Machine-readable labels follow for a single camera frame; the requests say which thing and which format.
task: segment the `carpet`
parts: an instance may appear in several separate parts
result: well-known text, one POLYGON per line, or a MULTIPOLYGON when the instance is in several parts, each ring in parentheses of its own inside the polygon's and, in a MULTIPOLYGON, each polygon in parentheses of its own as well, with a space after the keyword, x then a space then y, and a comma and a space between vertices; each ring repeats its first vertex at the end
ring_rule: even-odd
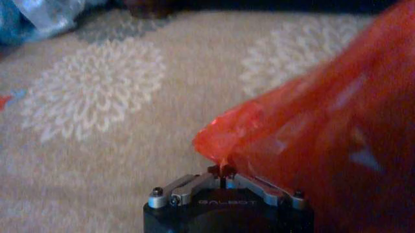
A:
POLYGON ((141 232, 154 186, 212 163, 190 140, 214 116, 341 51, 372 17, 112 9, 2 48, 2 232, 141 232))

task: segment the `floor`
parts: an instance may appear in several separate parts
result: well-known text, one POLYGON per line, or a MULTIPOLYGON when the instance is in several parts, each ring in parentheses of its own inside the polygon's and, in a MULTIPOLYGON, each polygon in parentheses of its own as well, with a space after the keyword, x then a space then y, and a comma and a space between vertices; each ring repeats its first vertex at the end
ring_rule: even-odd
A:
POLYGON ((369 16, 113 9, 0 60, 0 228, 140 232, 153 186, 210 162, 216 115, 329 59, 369 16))

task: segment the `dark object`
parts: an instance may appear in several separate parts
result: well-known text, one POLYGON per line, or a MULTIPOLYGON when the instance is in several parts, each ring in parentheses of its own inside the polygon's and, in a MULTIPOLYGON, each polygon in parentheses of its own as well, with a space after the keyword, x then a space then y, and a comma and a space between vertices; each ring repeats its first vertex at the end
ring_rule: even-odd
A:
POLYGON ((217 176, 217 167, 208 171, 182 176, 162 196, 150 193, 145 233, 313 232, 313 212, 293 192, 238 174, 217 176))
POLYGON ((177 197, 172 197, 169 200, 170 206, 176 207, 180 204, 180 200, 177 197))
POLYGON ((296 198, 304 198, 304 192, 300 191, 300 190, 296 190, 294 193, 293 193, 293 196, 294 196, 296 198))
POLYGON ((122 0, 136 17, 165 17, 173 11, 242 10, 378 13, 396 0, 122 0))
POLYGON ((172 11, 174 0, 124 0, 129 13, 140 18, 162 18, 172 11))
POLYGON ((162 194, 162 188, 160 188, 160 187, 154 187, 153 188, 153 196, 161 196, 161 194, 162 194))

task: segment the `screw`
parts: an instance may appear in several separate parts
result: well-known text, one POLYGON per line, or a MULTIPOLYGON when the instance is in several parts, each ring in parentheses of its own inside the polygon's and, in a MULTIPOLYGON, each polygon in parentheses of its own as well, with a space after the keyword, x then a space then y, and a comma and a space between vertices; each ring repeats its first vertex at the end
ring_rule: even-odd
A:
POLYGON ((154 187, 153 188, 153 196, 154 197, 158 197, 158 196, 161 196, 162 195, 162 188, 160 188, 160 187, 154 187))
POLYGON ((180 204, 180 198, 177 196, 172 196, 169 200, 169 204, 172 206, 177 206, 180 204))
POLYGON ((296 197, 296 198, 304 198, 304 192, 300 191, 300 190, 296 190, 296 191, 293 192, 293 197, 296 197))

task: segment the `gray flower pattern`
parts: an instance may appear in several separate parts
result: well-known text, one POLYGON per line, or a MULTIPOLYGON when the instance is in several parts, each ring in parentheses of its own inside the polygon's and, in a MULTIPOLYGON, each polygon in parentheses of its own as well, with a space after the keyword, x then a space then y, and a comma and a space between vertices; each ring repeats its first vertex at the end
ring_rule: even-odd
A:
POLYGON ((101 10, 80 20, 74 33, 77 38, 88 43, 122 41, 128 37, 142 37, 146 32, 168 24, 170 19, 172 16, 162 19, 136 18, 122 9, 101 10))

